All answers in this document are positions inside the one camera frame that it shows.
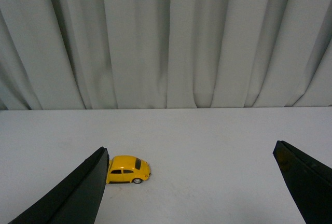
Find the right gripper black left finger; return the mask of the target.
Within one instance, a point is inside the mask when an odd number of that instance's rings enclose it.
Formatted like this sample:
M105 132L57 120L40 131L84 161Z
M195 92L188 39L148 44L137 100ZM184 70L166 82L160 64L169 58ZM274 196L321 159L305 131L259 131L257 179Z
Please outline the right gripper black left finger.
M94 223L108 166L108 151L100 147L11 223Z

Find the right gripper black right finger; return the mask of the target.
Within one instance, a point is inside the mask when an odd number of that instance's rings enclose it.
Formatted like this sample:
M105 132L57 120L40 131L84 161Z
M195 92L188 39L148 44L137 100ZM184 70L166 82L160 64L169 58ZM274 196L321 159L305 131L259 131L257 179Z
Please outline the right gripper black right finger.
M331 168L285 141L273 156L305 223L331 223Z

